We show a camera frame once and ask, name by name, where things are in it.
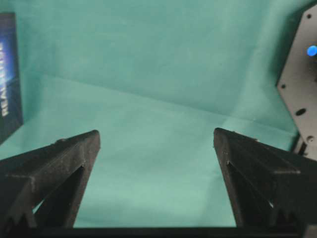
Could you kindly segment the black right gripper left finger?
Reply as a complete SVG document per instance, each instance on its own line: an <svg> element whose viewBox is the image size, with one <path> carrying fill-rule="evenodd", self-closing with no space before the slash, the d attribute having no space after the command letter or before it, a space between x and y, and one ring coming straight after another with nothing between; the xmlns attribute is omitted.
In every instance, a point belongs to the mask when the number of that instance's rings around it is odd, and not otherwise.
<svg viewBox="0 0 317 238"><path fill-rule="evenodd" d="M92 130L0 162L0 228L74 226L97 154Z"/></svg>

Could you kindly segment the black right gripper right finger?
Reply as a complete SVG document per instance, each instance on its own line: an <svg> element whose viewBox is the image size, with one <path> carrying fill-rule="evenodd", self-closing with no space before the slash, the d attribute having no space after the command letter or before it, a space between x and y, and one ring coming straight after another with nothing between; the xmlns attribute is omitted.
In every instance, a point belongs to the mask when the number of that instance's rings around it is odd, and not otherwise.
<svg viewBox="0 0 317 238"><path fill-rule="evenodd" d="M316 226L316 161L223 128L213 146L237 226Z"/></svg>

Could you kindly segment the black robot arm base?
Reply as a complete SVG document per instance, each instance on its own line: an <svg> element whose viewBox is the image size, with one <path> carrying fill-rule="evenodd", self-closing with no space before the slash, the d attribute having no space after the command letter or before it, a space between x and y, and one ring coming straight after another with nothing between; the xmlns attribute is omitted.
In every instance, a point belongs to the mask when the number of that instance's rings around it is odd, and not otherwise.
<svg viewBox="0 0 317 238"><path fill-rule="evenodd" d="M317 158L317 6L301 15L277 88L299 133L293 152Z"/></svg>

